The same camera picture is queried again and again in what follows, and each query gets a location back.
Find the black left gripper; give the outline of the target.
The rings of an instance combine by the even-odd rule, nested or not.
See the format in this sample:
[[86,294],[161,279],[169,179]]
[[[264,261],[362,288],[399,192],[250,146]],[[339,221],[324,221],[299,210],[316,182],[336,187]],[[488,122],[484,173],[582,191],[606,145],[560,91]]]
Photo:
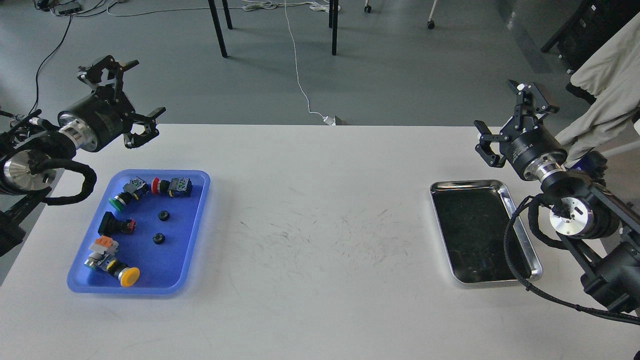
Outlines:
[[[71,139],[76,150],[96,153],[121,135],[124,146],[132,150],[160,134],[157,119],[166,107],[158,107],[149,115],[138,114],[123,91],[124,73],[139,64],[137,59],[123,63],[105,55],[89,66],[78,67],[77,79],[89,86],[93,95],[57,115],[58,132]],[[142,126],[143,132],[132,132],[134,125]]]

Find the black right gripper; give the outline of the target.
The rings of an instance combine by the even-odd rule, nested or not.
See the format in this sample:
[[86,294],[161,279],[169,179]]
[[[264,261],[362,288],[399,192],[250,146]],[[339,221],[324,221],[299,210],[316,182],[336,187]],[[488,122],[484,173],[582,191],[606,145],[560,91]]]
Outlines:
[[[508,79],[507,84],[516,94],[516,105],[507,121],[507,130],[524,133],[511,139],[509,135],[493,134],[484,121],[474,120],[473,125],[478,130],[475,150],[489,167],[501,168],[507,160],[522,180],[544,182],[565,170],[563,164],[568,157],[557,139],[542,128],[544,119],[558,113],[560,105],[542,84],[513,79]],[[505,143],[505,156],[494,152],[493,143]]]

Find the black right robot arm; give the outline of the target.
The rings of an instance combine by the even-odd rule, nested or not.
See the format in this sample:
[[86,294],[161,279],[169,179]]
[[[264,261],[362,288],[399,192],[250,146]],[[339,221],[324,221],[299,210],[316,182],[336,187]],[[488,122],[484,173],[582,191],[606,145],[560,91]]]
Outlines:
[[[567,151],[544,126],[559,111],[547,89],[535,82],[508,80],[516,94],[512,116],[494,134],[484,121],[475,150],[490,167],[506,163],[525,182],[539,182],[541,193],[527,196],[510,215],[503,233],[506,264],[527,291],[577,312],[638,325],[639,215],[602,184],[601,173],[565,168]],[[530,232],[551,248],[569,251],[583,275],[583,291],[604,309],[569,303],[544,292],[516,269],[510,230],[526,211]]]

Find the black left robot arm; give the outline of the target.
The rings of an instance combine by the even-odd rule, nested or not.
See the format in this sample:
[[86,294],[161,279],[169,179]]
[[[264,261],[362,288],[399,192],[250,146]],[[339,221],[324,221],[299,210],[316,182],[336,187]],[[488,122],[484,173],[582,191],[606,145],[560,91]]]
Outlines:
[[[0,190],[3,195],[20,196],[1,212],[2,255],[23,243],[26,231],[21,223],[39,204],[71,205],[92,194],[98,176],[93,168],[74,160],[78,150],[96,153],[118,138],[132,150],[160,134],[157,118],[165,108],[140,114],[123,90],[125,72],[138,64],[105,55],[90,66],[80,66],[77,79],[89,86],[90,94],[60,111],[57,125],[43,119],[39,109],[25,116],[1,112],[14,122],[1,134]],[[83,176],[77,194],[50,196],[58,169]]]

